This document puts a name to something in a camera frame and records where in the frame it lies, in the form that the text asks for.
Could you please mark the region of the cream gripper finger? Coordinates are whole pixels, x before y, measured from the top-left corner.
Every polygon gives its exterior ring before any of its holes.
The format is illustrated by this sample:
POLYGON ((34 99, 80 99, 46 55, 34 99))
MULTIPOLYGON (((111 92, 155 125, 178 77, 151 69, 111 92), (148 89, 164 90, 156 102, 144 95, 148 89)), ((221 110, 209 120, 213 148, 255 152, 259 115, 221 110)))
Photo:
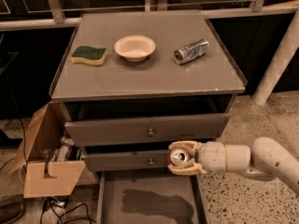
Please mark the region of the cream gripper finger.
POLYGON ((190 160, 180 166, 169 164, 168 169, 174 175, 198 175, 207 173, 207 170, 203 167, 203 165, 195 160, 190 160))
POLYGON ((201 142, 187 140, 187 141, 173 142, 170 144, 168 148, 170 150, 174 150, 175 148, 181 148, 185 150, 189 155, 194 157, 202 145, 203 144, 201 142))

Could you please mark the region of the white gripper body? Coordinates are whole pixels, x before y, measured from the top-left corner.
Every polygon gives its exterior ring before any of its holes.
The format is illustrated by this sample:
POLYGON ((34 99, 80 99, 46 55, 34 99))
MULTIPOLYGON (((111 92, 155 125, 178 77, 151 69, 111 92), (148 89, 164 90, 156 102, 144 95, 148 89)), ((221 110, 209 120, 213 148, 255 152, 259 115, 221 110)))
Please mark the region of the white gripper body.
POLYGON ((220 142, 200 143, 199 173, 246 173, 250 166, 250 148, 245 145, 225 145, 220 142))

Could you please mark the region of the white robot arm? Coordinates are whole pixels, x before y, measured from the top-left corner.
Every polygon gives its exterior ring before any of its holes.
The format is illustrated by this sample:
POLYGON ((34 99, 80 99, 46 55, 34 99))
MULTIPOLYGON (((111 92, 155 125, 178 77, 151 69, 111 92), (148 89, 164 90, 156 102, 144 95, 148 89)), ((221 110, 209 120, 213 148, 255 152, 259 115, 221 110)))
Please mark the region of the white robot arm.
POLYGON ((299 195, 299 161, 272 138, 257 138, 250 147, 177 141, 168 148, 168 169, 174 175, 236 173, 260 181, 278 178, 299 195))

